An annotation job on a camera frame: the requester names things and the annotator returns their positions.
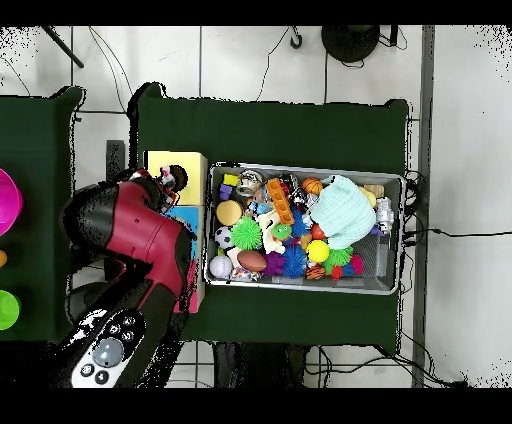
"yellow ball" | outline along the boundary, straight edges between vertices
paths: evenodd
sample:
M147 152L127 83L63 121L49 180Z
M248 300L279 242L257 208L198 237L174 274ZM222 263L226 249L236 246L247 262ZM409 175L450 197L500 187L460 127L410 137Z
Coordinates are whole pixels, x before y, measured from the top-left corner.
M7 262L7 255L3 250L0 250L0 268L2 268Z
M329 256L329 246L322 240L313 240L308 244L307 252L310 261L321 263Z

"toy bin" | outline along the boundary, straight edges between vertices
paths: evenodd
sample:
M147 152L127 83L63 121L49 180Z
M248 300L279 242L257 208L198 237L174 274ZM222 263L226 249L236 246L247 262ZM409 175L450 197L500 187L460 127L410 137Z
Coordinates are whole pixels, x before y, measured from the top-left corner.
M384 186L384 195L391 200L394 222L389 235L368 234L354 243L354 252L364 261L362 275L342 277L333 281L331 276L319 280L307 280L305 277L290 279L286 277L262 277L253 282L236 282L222 280L212 276L208 264L217 254L214 241L215 231L221 227L215 215L219 199L219 185L224 174L239 175L250 169L258 171L266 179L278 177L282 173L293 173L299 184L307 177L324 179L330 175L343 175L358 185L379 184ZM285 166L216 163L210 167L207 190L210 198L206 202L206 243L204 247L204 277L205 281L214 285L230 285L242 287L261 287L271 289L307 290L325 292L346 292L371 295L389 295L398 289L400 284L400 256L402 253L402 235L404 227L404 205L406 195L405 180L400 175L378 174L370 172L340 171L314 168L294 168Z

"orange toy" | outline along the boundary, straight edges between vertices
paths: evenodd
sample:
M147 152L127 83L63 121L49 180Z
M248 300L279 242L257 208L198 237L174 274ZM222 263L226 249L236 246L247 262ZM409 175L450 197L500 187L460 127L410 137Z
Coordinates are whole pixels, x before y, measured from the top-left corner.
M318 178L306 178L304 181L302 181L302 190L306 192L307 194L311 193L316 196L320 194L324 186L322 185L322 181L320 181Z
M268 180L267 191L272 198L274 208L279 215L281 224L292 225L295 221L293 220L293 214L290 210L290 204L288 203L288 200L284 195L283 188L281 187L281 182L277 178Z

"yellow foam block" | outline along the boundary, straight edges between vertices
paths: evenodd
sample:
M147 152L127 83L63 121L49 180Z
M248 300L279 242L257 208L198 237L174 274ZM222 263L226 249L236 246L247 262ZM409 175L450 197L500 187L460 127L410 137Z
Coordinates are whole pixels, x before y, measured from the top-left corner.
M180 165L187 171L187 186L179 192L179 205L203 206L208 161L197 152L148 151L146 169L153 177L160 176L160 167Z
M238 176L224 174L224 184L225 185L230 185L230 186L236 187L237 183L238 183Z

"green mat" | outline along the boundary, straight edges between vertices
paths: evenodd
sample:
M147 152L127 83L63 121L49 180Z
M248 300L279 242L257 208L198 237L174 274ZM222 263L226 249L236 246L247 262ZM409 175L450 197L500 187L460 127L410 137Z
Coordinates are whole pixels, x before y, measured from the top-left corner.
M0 237L7 264L0 289L21 301L21 314L0 341L59 340L70 327L64 309L68 246L58 226L71 193L69 131L82 90L52 98L0 96L0 168L16 182L23 209Z
M404 175L408 106L239 103L164 98L159 84L132 99L131 140L146 150L198 151L234 161ZM135 144L130 161L134 163ZM184 340L379 345L396 352L398 291L389 296L207 286Z

